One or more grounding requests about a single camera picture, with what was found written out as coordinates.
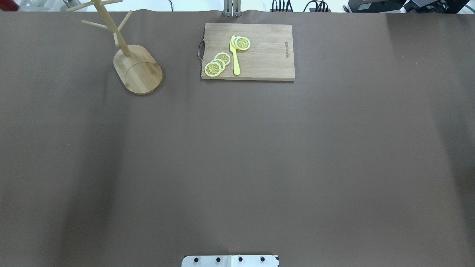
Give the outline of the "wooden mug tree rack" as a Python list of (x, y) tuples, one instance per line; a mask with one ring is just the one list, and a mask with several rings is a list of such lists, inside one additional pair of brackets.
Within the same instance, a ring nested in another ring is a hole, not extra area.
[(127, 44), (121, 30), (131, 17), (133, 11), (127, 12), (119, 25), (113, 21), (106, 5), (118, 3), (117, 0), (90, 0), (78, 6), (69, 7), (66, 13), (81, 10), (85, 7), (94, 6), (97, 13), (102, 17), (104, 24), (86, 20), (81, 22), (86, 25), (107, 29), (114, 38), (114, 44), (119, 50), (113, 59), (114, 68), (124, 86), (136, 95), (147, 95), (154, 92), (162, 83), (164, 74), (156, 59), (149, 51), (138, 44)]

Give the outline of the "yellow plastic knife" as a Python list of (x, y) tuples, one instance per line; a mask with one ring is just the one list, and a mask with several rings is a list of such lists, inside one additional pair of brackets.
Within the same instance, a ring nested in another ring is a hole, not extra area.
[(229, 50), (232, 54), (232, 60), (233, 60), (233, 74), (235, 76), (239, 76), (241, 74), (241, 71), (240, 71), (240, 66), (239, 66), (239, 60), (238, 60), (238, 55), (237, 55), (237, 52), (236, 50), (230, 45), (229, 43)]

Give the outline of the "lemon slice middle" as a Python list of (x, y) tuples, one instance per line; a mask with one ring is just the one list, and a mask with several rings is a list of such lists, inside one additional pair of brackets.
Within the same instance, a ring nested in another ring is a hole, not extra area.
[(213, 63), (217, 63), (219, 65), (220, 72), (224, 71), (226, 67), (226, 62), (223, 61), (222, 59), (213, 59)]

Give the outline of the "bamboo cutting board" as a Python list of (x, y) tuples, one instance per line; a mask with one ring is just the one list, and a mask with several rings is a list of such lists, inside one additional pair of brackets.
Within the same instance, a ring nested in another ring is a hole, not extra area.
[[(237, 50), (241, 74), (233, 74), (232, 53), (229, 50), (232, 35), (244, 36), (251, 41), (246, 51)], [(204, 26), (204, 54), (201, 78), (210, 79), (204, 74), (204, 66), (212, 61), (217, 53), (226, 52), (231, 62), (215, 80), (252, 81), (295, 81), (295, 58), (291, 25), (211, 23)]]

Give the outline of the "lemon slice top pair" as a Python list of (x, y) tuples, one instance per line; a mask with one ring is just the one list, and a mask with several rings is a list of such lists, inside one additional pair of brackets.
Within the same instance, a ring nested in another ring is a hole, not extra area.
[(246, 51), (251, 46), (251, 41), (244, 36), (236, 36), (233, 40), (233, 46), (237, 50)]

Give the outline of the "lemon slice under knife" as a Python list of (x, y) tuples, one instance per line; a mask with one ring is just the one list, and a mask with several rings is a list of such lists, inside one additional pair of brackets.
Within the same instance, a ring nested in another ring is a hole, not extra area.
[(242, 50), (236, 43), (237, 36), (232, 36), (230, 40), (230, 45), (235, 49), (235, 50)]

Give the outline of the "aluminium frame post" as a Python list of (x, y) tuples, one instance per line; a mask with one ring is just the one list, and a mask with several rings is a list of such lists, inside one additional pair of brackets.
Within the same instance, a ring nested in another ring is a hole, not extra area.
[(223, 1), (224, 17), (241, 17), (241, 0), (224, 0)]

